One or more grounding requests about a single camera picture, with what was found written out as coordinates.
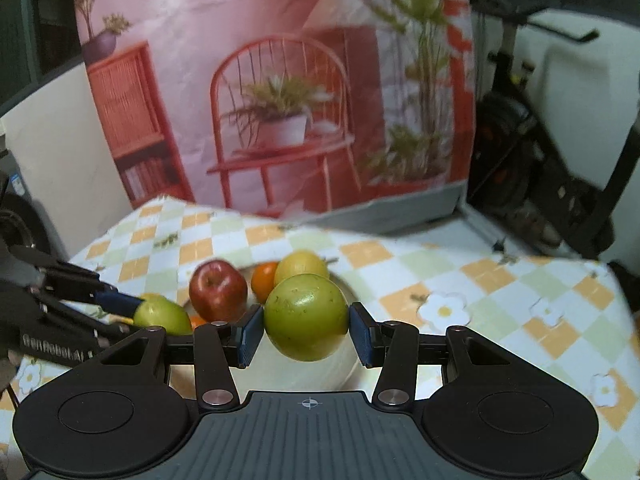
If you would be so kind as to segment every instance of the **white wall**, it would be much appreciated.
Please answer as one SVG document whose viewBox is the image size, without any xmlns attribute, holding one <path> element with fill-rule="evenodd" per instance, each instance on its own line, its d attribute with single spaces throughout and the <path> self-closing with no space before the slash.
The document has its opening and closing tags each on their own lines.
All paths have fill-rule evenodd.
<svg viewBox="0 0 640 480">
<path fill-rule="evenodd" d="M 604 186 L 620 156 L 638 112 L 640 30 L 618 22 L 569 12 L 535 17 L 547 25 L 583 34 L 597 28 L 601 37 L 577 46 L 532 28 L 521 29 L 516 64 L 532 60 L 537 69 L 529 95 L 571 171 Z M 496 49 L 501 26 L 487 19 L 486 46 Z M 486 89 L 492 72 L 484 74 Z M 636 169 L 614 211 L 616 241 L 603 261 L 620 259 L 640 273 L 640 170 Z"/>
<path fill-rule="evenodd" d="M 65 256 L 131 211 L 98 120 L 84 64 L 0 119 L 24 181 Z"/>
</svg>

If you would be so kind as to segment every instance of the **bowl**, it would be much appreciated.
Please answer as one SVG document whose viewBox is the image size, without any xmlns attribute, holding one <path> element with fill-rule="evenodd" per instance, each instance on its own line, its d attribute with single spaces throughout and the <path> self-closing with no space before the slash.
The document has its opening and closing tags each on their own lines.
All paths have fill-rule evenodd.
<svg viewBox="0 0 640 480">
<path fill-rule="evenodd" d="M 255 266 L 239 269 L 250 282 Z M 344 294 L 347 304 L 358 301 L 355 294 L 342 279 L 331 273 L 330 279 Z M 248 304 L 257 303 L 249 286 Z M 195 314 L 191 303 L 184 305 L 187 312 Z M 244 370 L 231 368 L 238 395 L 244 400 L 249 391 L 262 392 L 330 392 L 341 390 L 344 383 L 363 370 L 351 337 L 347 334 L 338 349 L 330 356 L 315 362 L 300 362 L 281 354 L 271 343 L 266 333 L 251 365 Z M 170 386 L 181 396 L 195 399 L 193 366 L 172 366 Z"/>
</svg>

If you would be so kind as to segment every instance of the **checkered tablecloth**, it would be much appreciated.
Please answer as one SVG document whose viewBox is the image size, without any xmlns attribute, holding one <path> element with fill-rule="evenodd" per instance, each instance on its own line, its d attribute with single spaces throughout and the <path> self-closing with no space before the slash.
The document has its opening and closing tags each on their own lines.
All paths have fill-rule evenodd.
<svg viewBox="0 0 640 480">
<path fill-rule="evenodd" d="M 193 269 L 213 256 L 237 267 L 276 260 L 294 249 L 326 258 L 378 320 L 399 319 L 425 333 L 450 324 L 473 330 L 589 397 L 600 433 L 585 474 L 591 480 L 638 478 L 640 343 L 622 292 L 606 266 L 551 258 L 408 244 L 391 238 L 297 226 L 159 198 L 127 216 L 73 258 L 129 294 L 159 292 L 184 303 Z M 98 314 L 94 306 L 88 313 Z M 63 368 L 25 358 L 19 397 Z M 357 385 L 368 394 L 376 380 Z M 418 396 L 440 383 L 421 367 Z M 0 459 L 13 480 L 25 471 L 11 433 L 12 407 L 0 401 Z"/>
</svg>

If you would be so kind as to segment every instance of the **white flower pot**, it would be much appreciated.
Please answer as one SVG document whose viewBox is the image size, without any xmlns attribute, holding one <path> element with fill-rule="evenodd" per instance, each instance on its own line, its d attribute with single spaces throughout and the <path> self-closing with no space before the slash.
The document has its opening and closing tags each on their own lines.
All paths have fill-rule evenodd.
<svg viewBox="0 0 640 480">
<path fill-rule="evenodd" d="M 305 142 L 306 115 L 260 123 L 256 145 L 260 148 L 299 146 Z"/>
</svg>

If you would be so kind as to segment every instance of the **pink backdrop poster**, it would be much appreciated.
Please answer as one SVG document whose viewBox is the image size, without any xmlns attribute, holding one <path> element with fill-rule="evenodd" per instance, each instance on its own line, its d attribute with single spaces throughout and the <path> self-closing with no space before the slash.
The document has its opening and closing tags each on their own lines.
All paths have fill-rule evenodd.
<svg viewBox="0 0 640 480">
<path fill-rule="evenodd" d="M 468 0 L 76 0 L 134 206 L 304 216 L 464 180 Z"/>
</svg>

